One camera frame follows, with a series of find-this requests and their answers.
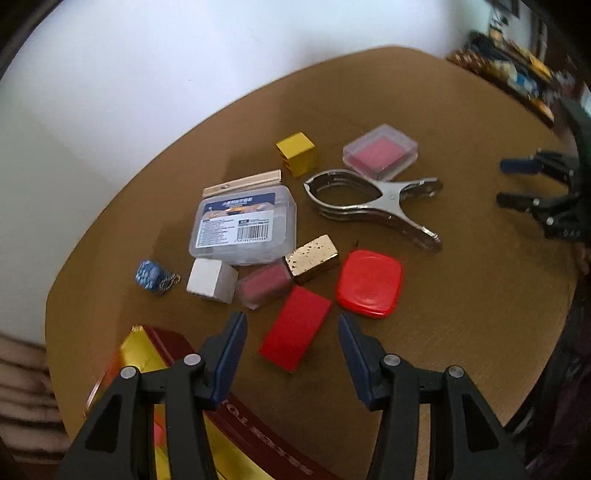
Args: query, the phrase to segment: gold block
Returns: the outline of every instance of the gold block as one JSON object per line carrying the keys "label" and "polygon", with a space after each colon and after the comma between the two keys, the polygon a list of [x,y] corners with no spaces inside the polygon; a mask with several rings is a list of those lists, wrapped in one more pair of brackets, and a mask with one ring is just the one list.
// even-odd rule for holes
{"label": "gold block", "polygon": [[291,275],[299,284],[305,283],[316,272],[327,270],[338,263],[339,252],[328,235],[322,235],[285,256]]}
{"label": "gold block", "polygon": [[297,178],[318,167],[318,157],[314,144],[302,132],[277,142],[283,163]]}

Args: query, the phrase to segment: red square container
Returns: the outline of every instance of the red square container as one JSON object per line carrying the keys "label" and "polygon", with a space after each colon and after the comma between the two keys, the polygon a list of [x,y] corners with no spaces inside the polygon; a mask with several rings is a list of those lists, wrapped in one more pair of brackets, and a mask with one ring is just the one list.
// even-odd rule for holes
{"label": "red square container", "polygon": [[398,260],[369,250],[351,252],[343,265],[336,297],[341,306],[367,317],[394,310],[402,283]]}

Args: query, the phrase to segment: white cube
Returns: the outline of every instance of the white cube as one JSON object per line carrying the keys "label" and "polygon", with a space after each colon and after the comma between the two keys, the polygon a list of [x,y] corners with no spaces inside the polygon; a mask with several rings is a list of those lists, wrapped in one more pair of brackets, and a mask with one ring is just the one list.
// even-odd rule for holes
{"label": "white cube", "polygon": [[221,260],[196,258],[187,291],[211,300],[232,303],[238,272]]}

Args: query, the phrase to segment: red block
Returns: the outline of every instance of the red block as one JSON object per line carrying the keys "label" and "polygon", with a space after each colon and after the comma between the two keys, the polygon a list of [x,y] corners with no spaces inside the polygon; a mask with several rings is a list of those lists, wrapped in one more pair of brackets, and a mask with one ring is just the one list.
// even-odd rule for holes
{"label": "red block", "polygon": [[296,285],[259,353],[294,372],[330,310],[330,300]]}

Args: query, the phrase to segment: pink ink pad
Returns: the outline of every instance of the pink ink pad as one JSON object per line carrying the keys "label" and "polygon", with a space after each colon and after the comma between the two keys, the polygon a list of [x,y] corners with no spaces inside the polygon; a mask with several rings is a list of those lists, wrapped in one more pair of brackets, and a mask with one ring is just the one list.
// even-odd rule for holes
{"label": "pink ink pad", "polygon": [[380,125],[343,149],[343,162],[374,180],[392,180],[418,157],[418,144],[389,125]]}

